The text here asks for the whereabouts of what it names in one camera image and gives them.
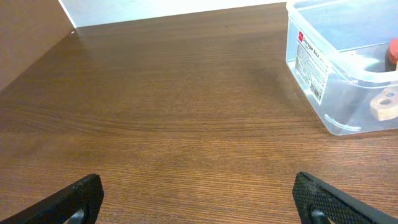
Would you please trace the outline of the orange scraper with wooden handle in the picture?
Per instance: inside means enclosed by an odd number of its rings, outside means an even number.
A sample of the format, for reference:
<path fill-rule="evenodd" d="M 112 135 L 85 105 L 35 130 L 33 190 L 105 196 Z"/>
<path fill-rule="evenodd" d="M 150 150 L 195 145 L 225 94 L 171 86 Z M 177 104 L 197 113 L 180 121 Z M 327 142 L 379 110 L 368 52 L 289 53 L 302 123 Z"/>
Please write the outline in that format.
<path fill-rule="evenodd" d="M 397 39 L 391 40 L 386 51 L 386 70 L 397 78 Z M 397 80 L 384 88 L 371 102 L 371 113 L 379 121 L 397 118 Z"/>

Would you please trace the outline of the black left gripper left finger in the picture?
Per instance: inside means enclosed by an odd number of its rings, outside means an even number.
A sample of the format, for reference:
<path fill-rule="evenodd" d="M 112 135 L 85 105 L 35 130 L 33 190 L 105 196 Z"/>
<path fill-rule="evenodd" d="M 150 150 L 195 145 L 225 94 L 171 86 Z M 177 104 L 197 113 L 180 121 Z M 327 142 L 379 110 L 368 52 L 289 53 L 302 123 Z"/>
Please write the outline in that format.
<path fill-rule="evenodd" d="M 89 223 L 94 224 L 104 199 L 98 174 L 70 184 L 64 189 L 2 220 L 1 223 Z"/>

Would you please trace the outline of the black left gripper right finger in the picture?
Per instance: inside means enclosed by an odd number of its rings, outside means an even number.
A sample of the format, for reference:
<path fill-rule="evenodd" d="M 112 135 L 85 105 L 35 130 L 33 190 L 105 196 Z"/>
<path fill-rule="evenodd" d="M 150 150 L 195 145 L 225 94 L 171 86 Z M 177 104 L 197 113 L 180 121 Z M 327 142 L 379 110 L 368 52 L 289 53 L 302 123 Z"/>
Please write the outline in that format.
<path fill-rule="evenodd" d="M 363 203 L 308 172 L 297 173 L 292 195 L 302 223 L 397 224 L 397 218 Z"/>

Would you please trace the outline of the clear plastic container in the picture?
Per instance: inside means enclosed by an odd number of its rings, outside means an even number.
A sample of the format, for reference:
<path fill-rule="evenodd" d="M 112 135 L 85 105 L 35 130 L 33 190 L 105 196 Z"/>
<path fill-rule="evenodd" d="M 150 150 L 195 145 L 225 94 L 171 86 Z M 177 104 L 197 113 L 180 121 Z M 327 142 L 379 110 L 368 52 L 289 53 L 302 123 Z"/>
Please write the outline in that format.
<path fill-rule="evenodd" d="M 397 128 L 370 102 L 397 78 L 386 51 L 397 38 L 397 1 L 288 1 L 285 61 L 327 130 L 336 135 Z"/>

